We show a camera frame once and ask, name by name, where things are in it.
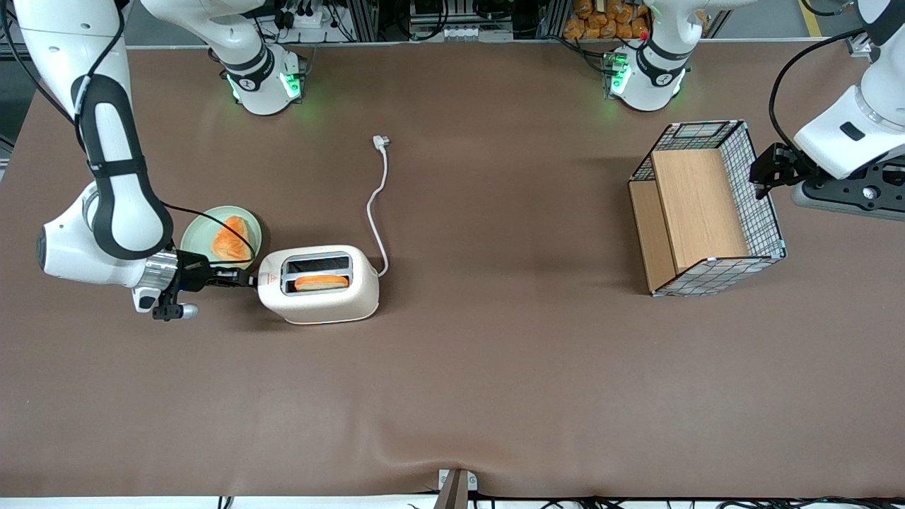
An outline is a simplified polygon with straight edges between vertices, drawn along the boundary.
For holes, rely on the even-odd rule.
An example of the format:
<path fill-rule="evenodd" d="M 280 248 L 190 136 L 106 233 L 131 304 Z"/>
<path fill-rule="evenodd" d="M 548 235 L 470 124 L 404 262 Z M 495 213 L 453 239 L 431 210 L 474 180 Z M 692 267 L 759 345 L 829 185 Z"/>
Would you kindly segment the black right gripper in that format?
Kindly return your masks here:
<path fill-rule="evenodd" d="M 175 251 L 177 271 L 172 288 L 177 292 L 200 292 L 209 285 L 219 288 L 253 288 L 255 275 L 246 270 L 213 270 L 209 260 L 197 252 Z"/>

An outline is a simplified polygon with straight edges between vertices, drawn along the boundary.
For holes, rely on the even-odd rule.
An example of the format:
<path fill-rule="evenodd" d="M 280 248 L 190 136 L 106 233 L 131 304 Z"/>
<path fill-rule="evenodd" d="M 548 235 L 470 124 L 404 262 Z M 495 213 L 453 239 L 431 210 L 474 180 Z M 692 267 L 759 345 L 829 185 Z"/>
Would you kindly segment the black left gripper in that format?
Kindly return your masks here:
<path fill-rule="evenodd" d="M 773 143 L 768 159 L 756 159 L 749 167 L 749 182 L 755 185 L 755 199 L 765 199 L 772 186 L 794 186 L 815 177 L 812 159 L 785 143 Z"/>

